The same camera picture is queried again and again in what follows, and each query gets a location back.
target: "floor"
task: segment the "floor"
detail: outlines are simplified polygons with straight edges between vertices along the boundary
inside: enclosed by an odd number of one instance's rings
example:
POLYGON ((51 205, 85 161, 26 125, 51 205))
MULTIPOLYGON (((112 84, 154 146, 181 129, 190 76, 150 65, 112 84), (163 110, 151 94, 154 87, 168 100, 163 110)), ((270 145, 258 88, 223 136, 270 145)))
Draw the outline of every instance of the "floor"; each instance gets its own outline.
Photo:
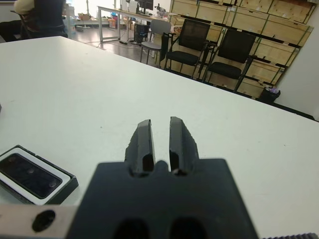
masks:
MULTIPOLYGON (((111 29, 108 27, 103 27, 103 37, 116 36, 118 34, 117 29, 111 29)), ((129 37, 133 37, 134 32, 129 30, 129 37)), ((86 28, 83 32, 76 32, 72 35, 72 39, 86 43, 93 47, 98 47, 102 50, 106 50, 112 52, 114 54, 124 56, 126 58, 140 61, 141 57, 141 47, 134 44, 120 44, 119 41, 106 41, 100 44, 100 36, 98 28, 86 28)), ((121 39, 127 39, 127 31, 126 29, 121 29, 121 39)), ((147 52, 143 51, 142 62, 146 63, 147 52)), ((149 56, 148 65, 156 66, 155 59, 149 56)))

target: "person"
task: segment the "person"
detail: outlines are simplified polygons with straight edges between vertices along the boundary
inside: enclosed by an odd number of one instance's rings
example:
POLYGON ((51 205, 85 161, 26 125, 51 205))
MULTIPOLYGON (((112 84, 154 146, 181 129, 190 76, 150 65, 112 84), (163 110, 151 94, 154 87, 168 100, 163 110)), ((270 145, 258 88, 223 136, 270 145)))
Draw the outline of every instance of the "person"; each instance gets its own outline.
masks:
MULTIPOLYGON (((21 15, 28 15, 34 9, 34 0, 17 0, 14 11, 21 15)), ((15 35, 24 34, 21 20, 0 22, 0 36, 6 41, 17 41, 15 35)))

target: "mounting hole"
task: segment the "mounting hole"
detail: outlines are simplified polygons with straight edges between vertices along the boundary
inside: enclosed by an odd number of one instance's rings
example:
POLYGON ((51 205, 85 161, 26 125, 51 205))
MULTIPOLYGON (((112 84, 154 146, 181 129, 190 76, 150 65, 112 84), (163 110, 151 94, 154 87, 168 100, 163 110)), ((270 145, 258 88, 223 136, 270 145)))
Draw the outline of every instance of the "mounting hole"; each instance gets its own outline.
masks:
POLYGON ((123 221, 115 232, 114 239, 148 239, 149 230, 141 219, 123 221))
POLYGON ((204 226, 195 218, 179 218, 170 230, 170 239, 207 239, 204 226))
POLYGON ((55 212, 53 210, 46 210, 36 215, 34 222, 32 223, 32 229, 36 232, 42 232, 51 226, 55 219, 55 212))

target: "gray chair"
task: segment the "gray chair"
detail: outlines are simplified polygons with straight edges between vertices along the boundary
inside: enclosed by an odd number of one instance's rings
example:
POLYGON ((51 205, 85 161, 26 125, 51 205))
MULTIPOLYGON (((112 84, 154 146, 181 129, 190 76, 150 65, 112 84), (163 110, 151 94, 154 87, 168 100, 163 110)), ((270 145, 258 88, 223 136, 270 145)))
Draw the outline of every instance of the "gray chair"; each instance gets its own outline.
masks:
POLYGON ((152 40, 152 35, 153 35, 153 38, 155 36, 155 33, 156 34, 159 34, 161 36, 163 36, 164 34, 165 35, 168 35, 168 33, 170 33, 170 28, 171 28, 171 23, 170 22, 167 22, 167 21, 162 21, 162 20, 152 20, 151 21, 151 35, 150 35, 150 40, 149 41, 144 41, 142 42, 141 44, 141 58, 140 58, 140 62, 142 62, 142 56, 143 56, 143 48, 146 48, 148 50, 148 57, 146 59, 146 64, 148 63, 149 61, 149 54, 150 54, 150 50, 152 51, 156 51, 156 60, 157 60, 157 55, 158 55, 158 52, 160 53, 159 55, 159 62, 158 62, 158 65, 160 67, 160 61, 163 60, 165 58, 165 56, 163 56, 163 54, 166 54, 167 53, 167 50, 163 50, 163 42, 162 42, 162 45, 158 45, 158 44, 155 44, 155 43, 152 43, 151 40, 152 40))

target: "white table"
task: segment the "white table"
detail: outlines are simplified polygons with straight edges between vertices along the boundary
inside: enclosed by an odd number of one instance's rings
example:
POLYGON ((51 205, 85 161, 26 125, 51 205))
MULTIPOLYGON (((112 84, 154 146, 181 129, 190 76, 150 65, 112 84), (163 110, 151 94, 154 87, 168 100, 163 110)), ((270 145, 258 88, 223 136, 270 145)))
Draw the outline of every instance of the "white table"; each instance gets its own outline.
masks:
MULTIPOLYGON (((160 18, 160 17, 155 17, 155 16, 146 16, 146 15, 141 15, 129 11, 124 11, 119 8, 109 8, 109 7, 103 7, 103 6, 98 6, 98 21, 99 21, 99 33, 100 33, 100 42, 103 42, 103 40, 121 40, 121 31, 120 31, 120 19, 121 16, 127 16, 127 17, 134 17, 140 20, 145 20, 145 21, 152 21, 154 19, 156 20, 163 20, 166 21, 166 19, 160 18), (110 37, 103 37, 103 32, 102 32, 102 11, 108 11, 108 12, 115 12, 118 15, 118 35, 117 36, 110 36, 110 37)), ((126 30, 127 30, 127 41, 129 40, 129 21, 126 24, 126 30)))
POLYGON ((124 160, 145 119, 169 162, 177 116, 201 158, 227 160, 260 238, 319 233, 319 123, 62 37, 0 52, 0 152, 20 144, 75 174, 64 205, 79 204, 98 163, 124 160))

